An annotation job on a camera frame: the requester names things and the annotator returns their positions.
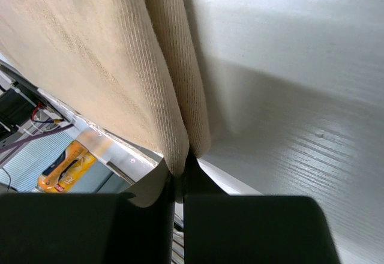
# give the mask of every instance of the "fabric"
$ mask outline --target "fabric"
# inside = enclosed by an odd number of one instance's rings
[[[28,80],[173,174],[210,147],[183,0],[0,0],[0,52]]]

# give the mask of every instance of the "beige cloth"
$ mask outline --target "beige cloth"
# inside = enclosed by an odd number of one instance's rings
[[[182,0],[0,0],[0,52],[33,84],[182,173],[210,147]]]

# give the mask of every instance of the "light blue corrugated surface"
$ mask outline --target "light blue corrugated surface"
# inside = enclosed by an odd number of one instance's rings
[[[61,132],[29,142],[4,168],[12,177],[12,187],[19,192],[31,192],[42,171],[50,166],[74,139]],[[71,192],[93,192],[110,171],[100,162],[95,163],[79,180]],[[0,182],[8,184],[8,177],[0,172]]]

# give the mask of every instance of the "bottle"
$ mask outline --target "bottle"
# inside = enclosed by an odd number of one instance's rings
[[[112,140],[88,128],[38,177],[37,190],[68,192],[112,144]]]

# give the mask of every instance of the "wood grain texture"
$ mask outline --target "wood grain texture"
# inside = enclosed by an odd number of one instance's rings
[[[211,131],[204,159],[315,198],[344,263],[384,262],[384,0],[185,0]]]

